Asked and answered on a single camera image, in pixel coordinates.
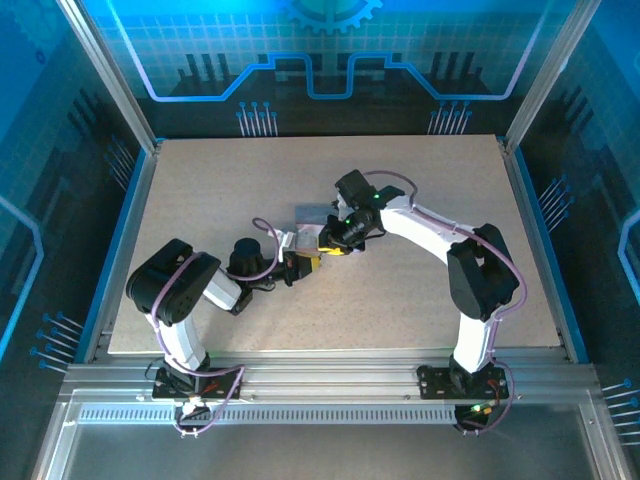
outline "vent grille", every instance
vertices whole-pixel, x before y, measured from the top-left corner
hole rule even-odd
[[[84,404],[78,423],[151,424],[172,423],[173,405]]]
[[[229,405],[222,413],[222,425],[408,425],[454,424],[454,406],[379,406],[379,405]],[[84,405],[80,423],[171,423],[172,405]],[[199,415],[183,422],[198,425],[210,418]]]

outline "beige tabletop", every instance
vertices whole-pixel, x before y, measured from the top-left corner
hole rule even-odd
[[[505,319],[499,346],[558,345],[555,325],[495,137],[389,136],[171,140],[162,146],[131,271],[178,237],[227,264],[236,240],[272,240],[251,225],[294,224],[296,205],[330,203],[354,168],[389,169],[420,187],[417,202],[460,223],[493,223],[529,285],[527,304]],[[401,181],[371,177],[377,187]],[[324,257],[287,288],[256,292],[234,317],[202,300],[196,327],[210,351],[453,347],[459,312],[446,266],[392,235],[367,251]],[[123,296],[111,353],[159,352],[149,324]]]

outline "black bracket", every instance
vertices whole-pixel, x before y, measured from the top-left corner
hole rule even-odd
[[[454,384],[449,367],[422,365],[418,367],[416,373],[422,400],[494,400],[496,392],[491,386],[493,382],[497,385],[500,400],[509,398],[504,370],[493,365],[491,368],[485,367],[473,374],[473,383],[468,384],[466,392],[461,391]]]
[[[220,367],[210,367],[209,372],[222,370]],[[227,398],[229,390],[238,375],[237,371],[220,375],[219,377],[202,378],[201,391],[192,392],[192,385],[185,383],[178,377],[171,375],[166,368],[161,367],[156,372],[156,381],[153,386],[152,398],[157,400],[187,400],[190,395],[199,395],[203,399]],[[231,398],[240,398],[241,384],[235,389]]]

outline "blue edge trim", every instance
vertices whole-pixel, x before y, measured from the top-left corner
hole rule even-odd
[[[515,157],[516,161],[518,162],[518,168],[520,169],[522,175],[527,196],[529,199],[531,199],[531,208],[536,221],[536,225],[538,226],[538,230],[540,232],[540,238],[542,239],[544,253],[549,261],[551,276],[553,277],[553,281],[558,290],[560,304],[564,312],[569,335],[571,336],[571,342],[573,343],[573,347],[576,352],[577,361],[579,363],[589,363],[587,349],[584,345],[582,334],[580,333],[580,328],[578,327],[578,321],[576,319],[575,312],[573,311],[571,301],[569,300],[569,294],[565,287],[564,280],[562,279],[562,274],[560,273],[560,266],[558,265],[558,259],[556,258],[556,254],[551,244],[551,237],[549,236],[549,233],[547,232],[547,229],[545,227],[540,207],[536,202],[533,201],[533,199],[537,197],[533,188],[531,177],[529,176],[529,170],[527,169],[527,166],[525,164],[524,156],[522,155],[520,147],[516,149]],[[120,216],[118,217],[118,223],[116,224],[113,238],[111,239],[111,244],[109,246],[109,251],[107,252],[107,258],[104,261],[102,273],[100,274],[98,286],[96,287],[96,293],[93,297],[93,301],[91,302],[91,308],[89,309],[89,314],[87,315],[87,321],[85,322],[82,336],[80,337],[80,343],[78,345],[78,350],[76,352],[74,360],[76,363],[82,361],[87,352],[87,349],[89,348],[93,328],[95,327],[96,321],[98,319],[98,310],[100,309],[100,305],[104,301],[107,281],[109,279],[111,269],[113,268],[116,251],[118,250],[121,237],[124,233],[124,226],[127,221],[127,217],[129,216],[129,210],[133,202],[133,196],[136,191],[138,181],[140,180],[140,174],[142,172],[142,166],[144,164],[145,158],[146,154],[142,150],[140,152],[140,155],[138,156],[136,167],[133,171],[133,176],[131,178],[131,182],[129,183],[129,188],[127,189],[127,194],[122,205],[122,210],[120,211]]]
[[[105,300],[109,276],[111,275],[111,270],[113,269],[113,264],[116,260],[116,252],[118,251],[118,247],[120,246],[122,240],[122,235],[124,234],[124,226],[127,223],[127,218],[129,217],[129,211],[131,210],[131,204],[133,203],[133,196],[138,187],[138,182],[140,181],[140,175],[142,173],[142,167],[145,163],[146,158],[146,152],[141,149],[138,155],[138,159],[136,160],[136,166],[133,170],[131,181],[129,182],[129,187],[127,188],[127,193],[124,197],[124,202],[122,204],[122,209],[120,210],[120,215],[118,216],[118,222],[116,223],[113,237],[111,238],[111,243],[109,244],[107,257],[105,258],[104,265],[102,266],[102,272],[100,273],[100,278],[96,287],[96,293],[93,295],[91,307],[89,308],[89,313],[87,314],[87,320],[84,324],[84,328],[82,329],[82,335],[80,336],[74,363],[82,363],[84,356],[89,349],[93,329],[95,328],[96,322],[98,320],[98,311],[100,310],[100,305],[102,305]]]
[[[569,300],[567,287],[565,286],[564,280],[562,279],[562,274],[560,273],[560,265],[558,264],[558,259],[556,257],[555,251],[553,250],[551,237],[549,236],[549,232],[547,231],[547,227],[545,226],[542,211],[540,210],[538,202],[535,201],[535,199],[538,197],[536,196],[536,192],[533,188],[533,182],[531,181],[531,177],[529,176],[529,170],[527,169],[527,165],[524,161],[524,156],[522,155],[520,147],[516,149],[515,157],[516,161],[518,162],[520,173],[522,174],[524,188],[527,191],[527,196],[529,197],[531,203],[533,216],[536,221],[536,225],[538,226],[538,231],[540,232],[540,238],[542,239],[544,253],[547,256],[547,260],[549,261],[551,276],[553,277],[553,282],[555,283],[556,289],[558,291],[558,297],[560,297],[560,305],[564,312],[567,331],[571,336],[571,343],[573,344],[573,348],[576,352],[576,360],[578,361],[578,363],[589,363],[589,356],[587,355],[587,349],[584,345],[582,334],[580,333],[580,327],[578,327],[578,320],[576,319],[576,314],[573,311],[573,306],[571,305],[571,301]]]

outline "circuit graphic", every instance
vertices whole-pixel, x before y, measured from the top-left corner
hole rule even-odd
[[[360,28],[360,21],[373,18],[373,9],[382,7],[381,0],[288,0],[283,4],[289,18],[300,28],[313,33],[336,31],[347,33],[349,27]]]

